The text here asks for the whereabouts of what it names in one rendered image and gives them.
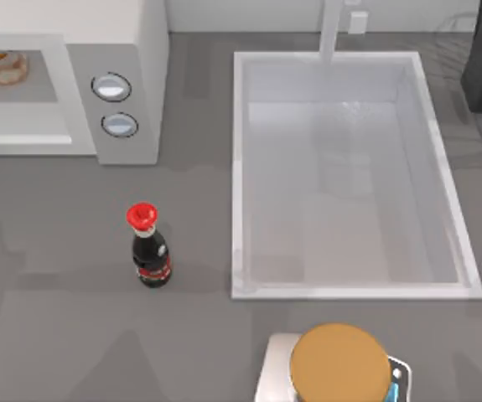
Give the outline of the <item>dark bottle with red cap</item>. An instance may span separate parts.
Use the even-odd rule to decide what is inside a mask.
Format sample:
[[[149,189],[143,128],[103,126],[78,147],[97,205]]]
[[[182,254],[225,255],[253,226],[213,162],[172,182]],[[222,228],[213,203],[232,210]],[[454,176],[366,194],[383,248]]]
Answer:
[[[157,229],[157,208],[148,202],[136,203],[127,210],[126,220],[134,232],[132,261],[138,279],[150,288],[166,285],[172,264],[166,240]]]

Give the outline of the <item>white wall socket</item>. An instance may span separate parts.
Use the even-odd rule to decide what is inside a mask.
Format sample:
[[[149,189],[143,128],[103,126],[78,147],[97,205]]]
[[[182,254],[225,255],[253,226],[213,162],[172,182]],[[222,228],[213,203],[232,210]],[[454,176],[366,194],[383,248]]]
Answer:
[[[367,30],[369,13],[366,11],[353,11],[350,13],[348,34],[365,34]]]

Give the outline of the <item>pale microwave oven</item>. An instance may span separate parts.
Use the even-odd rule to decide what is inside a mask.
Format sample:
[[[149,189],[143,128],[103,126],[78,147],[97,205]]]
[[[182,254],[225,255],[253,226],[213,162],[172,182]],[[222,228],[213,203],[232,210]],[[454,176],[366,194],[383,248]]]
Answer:
[[[0,85],[0,156],[94,156],[153,165],[168,73],[164,0],[0,0],[0,51],[29,58],[28,78]],[[124,76],[132,93],[106,102],[91,80]],[[101,118],[123,112],[135,135],[111,137]]]

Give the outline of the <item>tall white tap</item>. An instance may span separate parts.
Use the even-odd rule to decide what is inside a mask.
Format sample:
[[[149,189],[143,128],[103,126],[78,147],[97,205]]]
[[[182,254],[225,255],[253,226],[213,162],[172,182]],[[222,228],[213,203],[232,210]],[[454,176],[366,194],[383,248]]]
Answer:
[[[335,49],[339,21],[345,6],[360,5],[363,0],[323,0],[322,23],[319,38],[319,56],[330,63]]]

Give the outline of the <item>round microwave knob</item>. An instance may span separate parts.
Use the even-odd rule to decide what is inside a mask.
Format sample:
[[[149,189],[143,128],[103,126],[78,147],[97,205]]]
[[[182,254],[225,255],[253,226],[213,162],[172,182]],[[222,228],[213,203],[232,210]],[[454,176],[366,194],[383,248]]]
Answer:
[[[118,112],[102,117],[101,128],[111,137],[127,138],[137,133],[139,125],[133,116]]]
[[[93,93],[106,102],[122,102],[132,93],[131,83],[122,75],[108,72],[91,80]]]

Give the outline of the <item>round brown bread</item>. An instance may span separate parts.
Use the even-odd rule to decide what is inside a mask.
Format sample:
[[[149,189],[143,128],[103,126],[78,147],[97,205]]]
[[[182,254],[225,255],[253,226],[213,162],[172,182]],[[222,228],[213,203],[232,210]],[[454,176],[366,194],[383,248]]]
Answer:
[[[382,344],[360,327],[319,324],[301,335],[289,363],[302,402],[384,402],[391,365]]]

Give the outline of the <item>white sink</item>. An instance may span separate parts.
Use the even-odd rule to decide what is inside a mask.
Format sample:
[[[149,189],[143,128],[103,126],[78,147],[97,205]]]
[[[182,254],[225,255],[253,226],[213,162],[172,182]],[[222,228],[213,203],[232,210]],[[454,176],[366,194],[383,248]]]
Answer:
[[[418,53],[233,70],[233,298],[482,299]]]

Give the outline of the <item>glazed bread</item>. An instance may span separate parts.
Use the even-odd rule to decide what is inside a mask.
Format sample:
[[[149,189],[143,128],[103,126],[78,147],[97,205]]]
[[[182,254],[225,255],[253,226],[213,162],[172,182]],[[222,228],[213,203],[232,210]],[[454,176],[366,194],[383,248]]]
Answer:
[[[18,51],[0,51],[0,85],[24,82],[29,74],[29,58]]]

